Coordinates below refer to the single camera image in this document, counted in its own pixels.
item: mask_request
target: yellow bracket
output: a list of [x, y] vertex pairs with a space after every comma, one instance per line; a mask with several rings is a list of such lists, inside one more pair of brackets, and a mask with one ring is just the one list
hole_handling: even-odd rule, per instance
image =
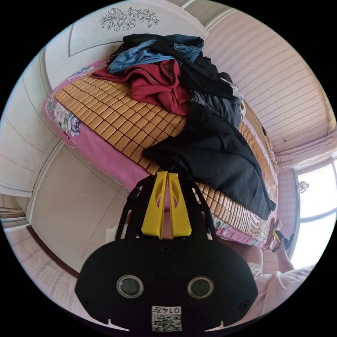
[[172, 237], [189, 236], [192, 232], [190, 219], [187, 213], [178, 175], [176, 173], [168, 174], [168, 188], [170, 192]]
[[158, 172], [141, 228], [141, 232], [144, 235], [156, 236], [161, 239], [161, 230], [164, 221], [166, 184], [167, 171]]
[[191, 235], [192, 228], [176, 173], [158, 172], [141, 228], [143, 235], [162, 239], [165, 194], [168, 177], [172, 238]]
[[274, 234], [274, 236], [275, 236], [276, 240], [280, 242], [281, 240], [280, 240], [280, 238], [278, 237], [278, 235], [276, 234], [276, 232], [275, 232], [275, 231], [276, 231], [276, 230], [273, 230], [273, 234]]

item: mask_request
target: person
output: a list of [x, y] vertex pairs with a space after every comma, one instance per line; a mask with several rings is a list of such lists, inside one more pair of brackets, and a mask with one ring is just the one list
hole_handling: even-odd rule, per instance
[[[257, 246], [239, 247], [239, 244], [228, 242], [225, 242], [224, 244], [232, 248], [234, 247], [233, 249], [245, 258], [248, 264], [251, 261], [257, 264], [261, 262], [259, 259], [262, 251], [258, 253], [261, 248]], [[273, 274], [261, 273], [255, 277], [258, 296], [245, 317], [232, 325], [220, 325], [209, 331], [225, 329], [247, 323], [274, 310], [285, 302], [301, 286], [316, 266], [316, 264], [314, 264], [306, 268], [295, 269], [287, 256], [284, 239], [281, 239], [275, 247], [278, 247], [274, 253], [277, 256], [278, 270]]]

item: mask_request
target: screw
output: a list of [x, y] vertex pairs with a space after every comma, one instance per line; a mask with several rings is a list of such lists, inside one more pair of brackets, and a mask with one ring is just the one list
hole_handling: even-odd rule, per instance
[[84, 303], [85, 306], [87, 306], [89, 308], [92, 308], [92, 303], [87, 298], [84, 299], [83, 303]]
[[161, 248], [161, 252], [162, 252], [163, 254], [169, 254], [170, 251], [171, 251], [171, 248], [170, 248], [169, 246], [163, 246], [163, 247]]
[[247, 300], [247, 301], [243, 301], [240, 305], [239, 305], [239, 309], [240, 310], [247, 310], [247, 307], [249, 306], [250, 304], [250, 301]]

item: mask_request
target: pink bedsheet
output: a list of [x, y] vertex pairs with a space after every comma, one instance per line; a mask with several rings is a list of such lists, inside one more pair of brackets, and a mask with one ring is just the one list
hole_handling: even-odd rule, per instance
[[[108, 142], [92, 131], [88, 126], [82, 123], [74, 114], [55, 99], [54, 95], [58, 90], [72, 82], [75, 78], [79, 78], [84, 74], [91, 73], [96, 69], [106, 66], [108, 60], [95, 62], [72, 76], [67, 78], [58, 87], [56, 87], [47, 99], [44, 105], [44, 113], [50, 121], [55, 132], [64, 140], [64, 142], [75, 148], [85, 160], [95, 166], [97, 169], [110, 176], [116, 182], [124, 186], [127, 190], [132, 190], [139, 180], [147, 177], [149, 173], [140, 165], [136, 164], [124, 154], [114, 149]], [[258, 144], [263, 150], [271, 171], [277, 182], [277, 174], [275, 173], [269, 155], [267, 154], [261, 140], [257, 137], [253, 127], [248, 121], [245, 121], [250, 130], [255, 135]], [[249, 235], [242, 233], [236, 228], [224, 223], [217, 222], [214, 219], [217, 235], [232, 241], [243, 243], [246, 245], [259, 245], [261, 248], [266, 246], [254, 240]]]

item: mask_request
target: pile of clothes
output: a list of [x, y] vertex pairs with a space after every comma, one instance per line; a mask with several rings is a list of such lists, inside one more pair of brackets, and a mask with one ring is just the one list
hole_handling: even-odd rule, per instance
[[92, 77], [131, 83], [131, 97], [187, 117], [177, 136], [143, 150], [164, 170], [225, 193], [267, 220], [275, 209], [262, 170], [237, 130], [244, 97], [227, 73], [203, 56], [204, 41], [186, 35], [132, 34]]

